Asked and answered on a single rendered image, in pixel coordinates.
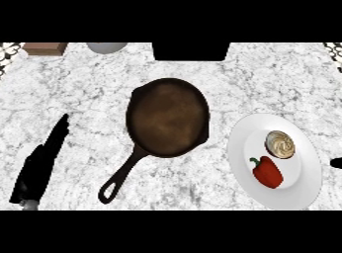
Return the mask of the red bell pepper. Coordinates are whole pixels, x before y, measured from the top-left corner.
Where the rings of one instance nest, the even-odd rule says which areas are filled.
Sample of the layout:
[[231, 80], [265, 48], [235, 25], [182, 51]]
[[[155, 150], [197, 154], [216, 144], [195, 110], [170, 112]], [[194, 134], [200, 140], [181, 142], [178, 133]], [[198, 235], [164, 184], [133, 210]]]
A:
[[284, 181], [284, 176], [275, 162], [268, 156], [262, 156], [260, 158], [252, 157], [250, 161], [256, 164], [253, 168], [254, 178], [268, 188], [275, 189]]

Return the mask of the black appliance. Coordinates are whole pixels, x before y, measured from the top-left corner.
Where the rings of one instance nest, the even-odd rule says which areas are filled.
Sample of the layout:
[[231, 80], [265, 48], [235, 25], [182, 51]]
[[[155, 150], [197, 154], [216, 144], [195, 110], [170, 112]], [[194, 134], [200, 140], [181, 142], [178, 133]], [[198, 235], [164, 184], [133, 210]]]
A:
[[228, 42], [154, 42], [154, 58], [163, 61], [222, 61]]

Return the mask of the white plate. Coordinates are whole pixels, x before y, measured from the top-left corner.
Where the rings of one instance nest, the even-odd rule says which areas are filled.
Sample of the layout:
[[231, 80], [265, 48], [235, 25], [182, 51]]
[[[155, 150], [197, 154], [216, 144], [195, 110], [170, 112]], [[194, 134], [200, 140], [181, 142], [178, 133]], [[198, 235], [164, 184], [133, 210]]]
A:
[[[294, 155], [278, 159], [265, 148], [272, 130], [283, 131], [294, 144]], [[275, 189], [268, 188], [254, 178], [256, 162], [268, 156], [275, 162], [284, 181]], [[321, 190], [321, 164], [318, 154], [305, 133], [283, 117], [253, 114], [234, 125], [228, 141], [228, 160], [235, 179], [252, 198], [274, 210], [302, 210], [317, 199]]]

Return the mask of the brown wooden box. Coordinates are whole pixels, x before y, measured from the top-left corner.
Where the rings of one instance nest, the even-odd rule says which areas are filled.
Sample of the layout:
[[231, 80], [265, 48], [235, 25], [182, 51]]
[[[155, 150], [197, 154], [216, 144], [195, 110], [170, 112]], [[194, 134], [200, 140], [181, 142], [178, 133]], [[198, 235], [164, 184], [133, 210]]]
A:
[[28, 55], [61, 56], [64, 54], [65, 47], [65, 42], [27, 42], [24, 44], [24, 51]]

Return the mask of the dark cast iron pan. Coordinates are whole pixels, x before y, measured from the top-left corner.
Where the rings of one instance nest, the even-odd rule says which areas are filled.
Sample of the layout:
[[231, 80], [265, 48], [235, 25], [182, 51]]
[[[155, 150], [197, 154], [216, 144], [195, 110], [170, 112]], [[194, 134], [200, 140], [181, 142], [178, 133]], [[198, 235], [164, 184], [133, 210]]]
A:
[[135, 147], [99, 189], [98, 200], [104, 205], [114, 200], [129, 172], [145, 156], [178, 157], [206, 142], [209, 119], [204, 96], [186, 81], [161, 78], [133, 90], [126, 128]]

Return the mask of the pale grey bowl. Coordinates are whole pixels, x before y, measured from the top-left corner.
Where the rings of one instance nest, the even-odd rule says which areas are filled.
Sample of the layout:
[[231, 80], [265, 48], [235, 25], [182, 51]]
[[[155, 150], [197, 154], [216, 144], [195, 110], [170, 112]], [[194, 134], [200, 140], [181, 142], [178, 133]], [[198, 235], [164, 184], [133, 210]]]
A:
[[101, 54], [117, 52], [127, 44], [124, 42], [89, 42], [89, 49]]

